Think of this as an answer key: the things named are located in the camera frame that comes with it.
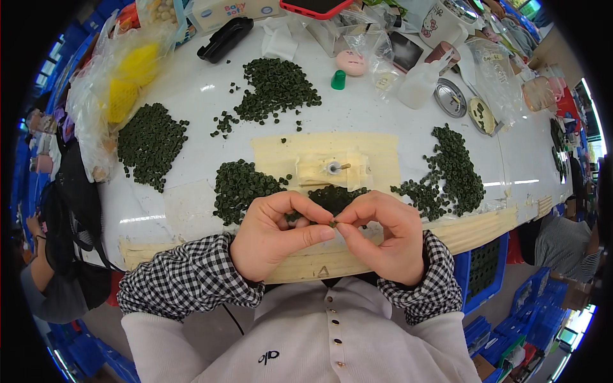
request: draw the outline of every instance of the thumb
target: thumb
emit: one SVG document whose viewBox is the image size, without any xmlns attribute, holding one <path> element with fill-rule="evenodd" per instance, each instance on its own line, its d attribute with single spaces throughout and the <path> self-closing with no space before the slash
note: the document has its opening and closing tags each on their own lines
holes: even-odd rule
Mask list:
<svg viewBox="0 0 613 383">
<path fill-rule="evenodd" d="M 376 264 L 378 264 L 377 260 L 381 258 L 381 249 L 370 240 L 364 238 L 360 230 L 351 224 L 338 223 L 337 229 L 345 239 L 349 251 L 366 266 L 374 270 Z"/>
<path fill-rule="evenodd" d="M 309 225 L 307 227 L 285 230 L 277 234 L 279 247 L 292 254 L 317 243 L 329 241 L 336 236 L 328 225 Z"/>
</svg>

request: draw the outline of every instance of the round metal tray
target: round metal tray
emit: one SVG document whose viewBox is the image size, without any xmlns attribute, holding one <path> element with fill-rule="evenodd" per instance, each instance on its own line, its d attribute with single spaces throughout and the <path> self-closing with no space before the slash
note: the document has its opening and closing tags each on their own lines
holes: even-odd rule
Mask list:
<svg viewBox="0 0 613 383">
<path fill-rule="evenodd" d="M 460 88 L 446 78 L 439 78 L 434 90 L 434 99 L 445 113 L 453 118 L 466 115 L 466 99 Z"/>
</svg>

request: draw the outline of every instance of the black phone holder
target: black phone holder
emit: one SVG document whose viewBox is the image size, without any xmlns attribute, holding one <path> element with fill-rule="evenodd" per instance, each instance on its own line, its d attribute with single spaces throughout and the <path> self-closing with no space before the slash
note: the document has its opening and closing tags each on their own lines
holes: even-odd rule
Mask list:
<svg viewBox="0 0 613 383">
<path fill-rule="evenodd" d="M 253 29 L 253 19 L 246 17 L 235 17 L 228 21 L 226 25 L 211 36 L 206 47 L 201 47 L 196 53 L 199 58 L 216 64 L 232 48 L 236 47 L 249 31 Z"/>
</svg>

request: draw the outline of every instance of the pink soap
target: pink soap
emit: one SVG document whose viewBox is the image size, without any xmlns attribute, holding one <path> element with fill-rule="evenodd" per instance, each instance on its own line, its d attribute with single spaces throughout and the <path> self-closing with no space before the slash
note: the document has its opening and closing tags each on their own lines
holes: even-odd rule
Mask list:
<svg viewBox="0 0 613 383">
<path fill-rule="evenodd" d="M 337 56 L 337 67 L 350 76 L 360 76 L 366 70 L 364 57 L 350 50 L 344 50 Z"/>
</svg>

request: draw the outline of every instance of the white cardigan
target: white cardigan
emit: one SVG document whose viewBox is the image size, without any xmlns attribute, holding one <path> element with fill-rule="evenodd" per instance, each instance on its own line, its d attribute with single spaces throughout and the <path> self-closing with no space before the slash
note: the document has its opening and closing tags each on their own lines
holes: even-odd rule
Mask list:
<svg viewBox="0 0 613 383">
<path fill-rule="evenodd" d="M 345 277 L 286 284 L 264 295 L 253 328 L 207 365 L 181 322 L 130 313 L 121 323 L 149 382 L 480 382 L 461 312 L 402 329 L 374 286 Z"/>
</svg>

